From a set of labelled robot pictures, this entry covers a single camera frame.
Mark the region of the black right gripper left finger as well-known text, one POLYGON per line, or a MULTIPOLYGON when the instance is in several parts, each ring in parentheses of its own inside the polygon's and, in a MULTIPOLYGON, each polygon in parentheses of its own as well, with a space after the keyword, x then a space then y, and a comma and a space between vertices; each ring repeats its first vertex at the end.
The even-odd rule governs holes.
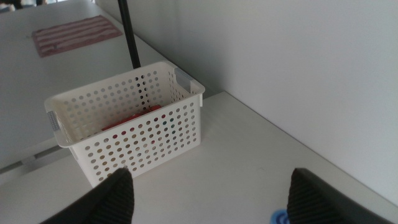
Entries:
POLYGON ((43 223, 130 224, 133 213, 133 179, 127 168, 119 168, 87 194, 43 223))

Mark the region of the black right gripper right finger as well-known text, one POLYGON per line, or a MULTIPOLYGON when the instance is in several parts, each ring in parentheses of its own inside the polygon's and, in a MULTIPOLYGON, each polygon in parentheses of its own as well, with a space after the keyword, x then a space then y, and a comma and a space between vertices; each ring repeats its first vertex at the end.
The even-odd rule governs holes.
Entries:
POLYGON ((305 168, 294 169, 287 203, 295 224, 389 224, 305 168))

